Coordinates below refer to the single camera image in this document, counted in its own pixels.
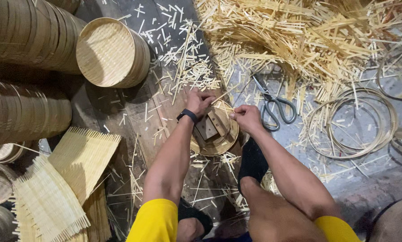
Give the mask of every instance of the man's hand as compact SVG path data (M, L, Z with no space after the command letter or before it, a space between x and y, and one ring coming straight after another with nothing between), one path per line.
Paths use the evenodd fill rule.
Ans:
M193 112L198 118L204 116L205 110L216 99L212 91L201 92L197 87L188 93L187 98L186 109Z
M230 113L230 117L237 121L240 128L249 135L253 135L256 131L265 131L261 122L261 113L258 107L253 105L241 105Z

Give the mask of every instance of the person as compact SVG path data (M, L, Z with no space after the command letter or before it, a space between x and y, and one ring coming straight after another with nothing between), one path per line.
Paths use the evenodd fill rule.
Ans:
M201 118L214 100L212 93L195 88L187 95L186 109ZM156 155L144 181L143 205L127 242L189 242L204 237L212 228L211 220L203 212L191 212L194 208L180 198L190 162L189 146L194 128L190 116L180 118ZM230 117L251 136L243 146L237 179L238 189L250 208L251 240L359 241L343 221L339 207L322 182L263 128L256 106L242 105ZM268 168L283 198L261 188L260 181ZM190 216L181 216L181 208Z

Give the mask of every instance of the wooden block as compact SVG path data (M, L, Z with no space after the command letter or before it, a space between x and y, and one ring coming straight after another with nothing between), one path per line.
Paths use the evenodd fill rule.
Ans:
M209 119L214 125L214 128L217 130L220 136L225 136L226 135L225 125L223 125L223 123L220 121L220 118L214 113L213 110L207 114L207 117L209 117Z
M212 121L207 116L201 119L201 121L195 125L195 128L198 129L198 132L202 136L203 140L208 140L217 134L215 125L213 125Z

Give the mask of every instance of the wristwatch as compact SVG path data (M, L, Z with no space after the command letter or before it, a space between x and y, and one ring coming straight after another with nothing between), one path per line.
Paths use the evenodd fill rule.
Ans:
M199 121L195 113L191 112L190 110L187 110L186 108L183 109L183 111L179 114L179 116L177 116L177 120L179 121L180 118L182 118L184 115L188 115L192 119L194 124L197 124Z

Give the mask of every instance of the scissors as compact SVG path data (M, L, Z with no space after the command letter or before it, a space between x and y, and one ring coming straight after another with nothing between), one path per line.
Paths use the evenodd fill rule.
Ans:
M256 85L258 86L258 89L262 92L262 95L264 96L264 99L265 99L264 105L261 108L261 121L262 121L262 125L264 126L264 128L271 132L278 131L280 129L279 120L276 118L276 116L273 114L273 112L269 108L269 104L271 102L276 103L277 107L279 108L280 116L282 117L283 121L287 124L292 124L296 119L295 105L287 99L271 95L270 92L268 91L268 88L267 88L267 85L265 84L265 82L263 80L258 79L256 74L254 74L253 72L251 72L251 73L252 73L253 79L255 80ZM281 103L289 105L290 108L292 109L292 117L290 120L286 119L286 116L283 112ZM277 124L276 127L270 128L265 124L265 122L264 122L265 111L267 111L267 113L271 116L271 118Z

